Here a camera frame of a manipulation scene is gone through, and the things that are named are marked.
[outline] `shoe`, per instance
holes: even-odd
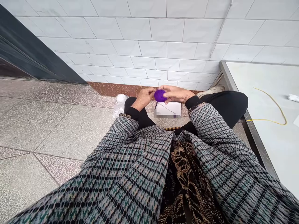
[[[224,90],[225,90],[224,86],[214,86],[214,87],[210,88],[209,90],[200,92],[196,95],[200,99],[202,96],[212,94],[212,93],[217,93],[217,92],[223,92]]]

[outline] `speckled floor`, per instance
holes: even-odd
[[[80,165],[113,123],[115,97],[88,85],[0,79],[0,223],[80,171]],[[159,126],[182,126],[182,117],[155,118]],[[247,141],[241,123],[234,127]]]

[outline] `hand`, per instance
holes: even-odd
[[[186,103],[192,96],[195,96],[191,91],[176,86],[162,85],[159,89],[163,89],[166,92],[163,94],[164,97],[167,97],[165,104],[171,101]]]
[[[153,99],[155,91],[156,89],[153,87],[142,89],[131,107],[134,107],[136,110],[141,111]]]

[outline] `brown floral fabric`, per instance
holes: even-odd
[[[171,146],[159,223],[225,223],[191,143]]]

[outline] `plaid coat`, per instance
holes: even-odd
[[[299,203],[207,104],[190,114],[199,138],[118,117],[71,180],[11,223],[155,223],[172,141],[190,141],[228,223],[298,223]]]

